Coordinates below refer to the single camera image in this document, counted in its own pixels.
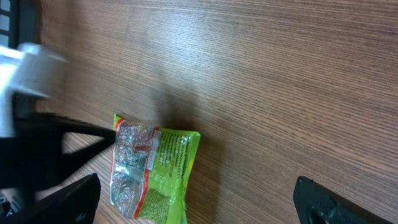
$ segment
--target nutrition label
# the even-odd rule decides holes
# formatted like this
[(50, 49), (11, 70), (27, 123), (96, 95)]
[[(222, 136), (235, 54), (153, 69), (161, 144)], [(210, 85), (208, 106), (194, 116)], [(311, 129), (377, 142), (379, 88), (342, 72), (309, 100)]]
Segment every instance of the nutrition label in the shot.
[(188, 159), (190, 137), (175, 133), (162, 133), (157, 149), (158, 163), (169, 168), (169, 177), (182, 178)]

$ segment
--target white plastic part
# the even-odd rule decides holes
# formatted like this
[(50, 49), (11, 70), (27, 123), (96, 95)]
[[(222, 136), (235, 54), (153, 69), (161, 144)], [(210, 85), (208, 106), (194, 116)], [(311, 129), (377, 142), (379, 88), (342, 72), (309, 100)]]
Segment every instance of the white plastic part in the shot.
[(25, 43), (18, 50), (0, 46), (0, 138), (13, 137), (11, 97), (14, 92), (38, 98), (53, 96), (67, 61), (41, 45)]

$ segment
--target wood grain surface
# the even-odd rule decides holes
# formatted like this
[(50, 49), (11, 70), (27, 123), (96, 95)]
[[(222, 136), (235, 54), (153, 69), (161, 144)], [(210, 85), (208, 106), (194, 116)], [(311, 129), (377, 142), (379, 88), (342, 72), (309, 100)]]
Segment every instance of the wood grain surface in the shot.
[[(395, 0), (42, 0), (41, 41), (63, 54), (41, 102), (104, 127), (113, 114), (199, 131), (189, 223), (299, 223), (305, 175), (398, 223)], [(68, 148), (93, 138), (70, 135)], [(111, 149), (97, 172), (109, 203)]]

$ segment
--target black metal frame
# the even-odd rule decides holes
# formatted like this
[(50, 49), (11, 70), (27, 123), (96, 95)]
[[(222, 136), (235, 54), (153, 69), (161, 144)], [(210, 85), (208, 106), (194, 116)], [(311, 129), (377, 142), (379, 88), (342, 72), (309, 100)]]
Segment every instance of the black metal frame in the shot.
[(101, 184), (97, 174), (62, 188), (6, 218), (0, 223), (78, 223), (91, 224), (100, 201)]
[[(22, 208), (37, 203), (35, 192), (61, 184), (91, 158), (115, 141), (115, 132), (81, 121), (48, 113), (35, 113), (27, 95), (12, 97), (15, 136), (0, 138), (0, 189), (17, 188)], [(63, 153), (65, 133), (102, 137), (72, 153)]]
[(8, 47), (16, 49), (19, 44), (36, 41), (36, 13), (36, 0), (10, 0), (10, 11), (0, 9), (10, 21), (9, 30), (0, 29), (0, 34), (8, 36)]
[(392, 224), (306, 177), (299, 177), (293, 201), (301, 224)]

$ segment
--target green plastic bag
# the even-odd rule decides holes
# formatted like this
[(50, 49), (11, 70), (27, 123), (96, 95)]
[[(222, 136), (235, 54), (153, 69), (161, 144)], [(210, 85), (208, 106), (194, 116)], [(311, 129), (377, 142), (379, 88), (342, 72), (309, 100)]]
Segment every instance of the green plastic bag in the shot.
[(200, 134), (114, 117), (111, 204), (126, 217), (186, 223), (185, 192)]

